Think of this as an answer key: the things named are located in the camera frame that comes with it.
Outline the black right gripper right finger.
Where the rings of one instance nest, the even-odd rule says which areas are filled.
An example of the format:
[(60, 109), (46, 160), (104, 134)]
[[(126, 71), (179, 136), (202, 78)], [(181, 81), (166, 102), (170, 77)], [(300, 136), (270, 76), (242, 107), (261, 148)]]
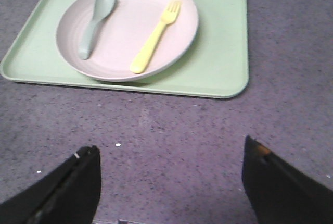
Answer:
[(250, 136), (242, 182), (258, 223), (332, 223), (332, 190)]

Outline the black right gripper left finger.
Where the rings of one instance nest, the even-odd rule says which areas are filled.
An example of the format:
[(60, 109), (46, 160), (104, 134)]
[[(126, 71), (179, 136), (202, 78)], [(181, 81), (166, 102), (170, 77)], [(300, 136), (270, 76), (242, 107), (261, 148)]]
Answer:
[(84, 146), (1, 203), (1, 223), (92, 223), (101, 193), (100, 151)]

